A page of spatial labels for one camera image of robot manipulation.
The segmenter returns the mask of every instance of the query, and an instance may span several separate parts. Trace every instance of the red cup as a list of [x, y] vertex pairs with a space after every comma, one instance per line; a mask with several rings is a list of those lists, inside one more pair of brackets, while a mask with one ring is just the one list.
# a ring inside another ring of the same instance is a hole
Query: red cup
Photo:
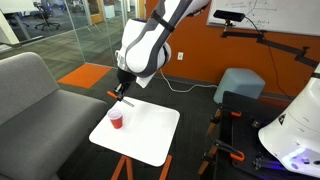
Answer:
[[112, 108], [107, 112], [107, 116], [115, 129], [122, 127], [123, 114], [121, 110]]

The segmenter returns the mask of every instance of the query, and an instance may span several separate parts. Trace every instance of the gray couch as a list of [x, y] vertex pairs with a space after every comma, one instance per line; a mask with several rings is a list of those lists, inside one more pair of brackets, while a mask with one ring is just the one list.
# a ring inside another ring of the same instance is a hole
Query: gray couch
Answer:
[[59, 89], [35, 53], [0, 60], [0, 179], [49, 180], [107, 111]]

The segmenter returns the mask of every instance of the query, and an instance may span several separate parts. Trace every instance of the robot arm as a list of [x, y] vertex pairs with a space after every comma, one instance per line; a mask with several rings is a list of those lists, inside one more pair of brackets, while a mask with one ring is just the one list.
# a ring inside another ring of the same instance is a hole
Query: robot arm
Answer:
[[171, 57], [166, 43], [174, 28], [188, 15], [197, 15], [210, 0], [160, 0], [148, 21], [130, 19], [124, 29], [122, 47], [116, 51], [118, 79], [115, 93], [122, 96], [131, 82], [143, 88]]

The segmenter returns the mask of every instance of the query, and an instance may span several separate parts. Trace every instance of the orange wall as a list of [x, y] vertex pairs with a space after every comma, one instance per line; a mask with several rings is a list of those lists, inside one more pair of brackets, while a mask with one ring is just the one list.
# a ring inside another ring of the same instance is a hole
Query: orange wall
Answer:
[[[147, 0], [147, 17], [156, 4], [156, 0]], [[218, 84], [227, 68], [248, 68], [265, 80], [263, 91], [282, 94], [277, 86], [277, 76], [268, 47], [249, 38], [221, 38], [223, 28], [206, 25], [209, 9], [207, 7], [199, 16], [184, 18], [177, 26], [167, 41], [172, 57], [163, 72], [171, 76]], [[265, 37], [299, 49], [309, 46], [306, 57], [320, 61], [320, 37], [272, 32], [268, 32]], [[182, 61], [177, 60], [178, 52], [184, 52]], [[288, 95], [298, 95], [314, 69], [295, 61], [293, 54], [273, 48], [271, 52], [280, 88]]]

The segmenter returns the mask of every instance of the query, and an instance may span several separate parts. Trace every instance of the whiteboard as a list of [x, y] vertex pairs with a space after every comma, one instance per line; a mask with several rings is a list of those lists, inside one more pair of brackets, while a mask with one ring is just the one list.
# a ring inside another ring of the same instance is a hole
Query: whiteboard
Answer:
[[[320, 0], [212, 0], [207, 25], [223, 25], [216, 10], [244, 13], [259, 30], [320, 36]], [[249, 20], [236, 28], [254, 29]]]
[[0, 9], [3, 14], [38, 11], [38, 9], [34, 7], [32, 0], [0, 0]]

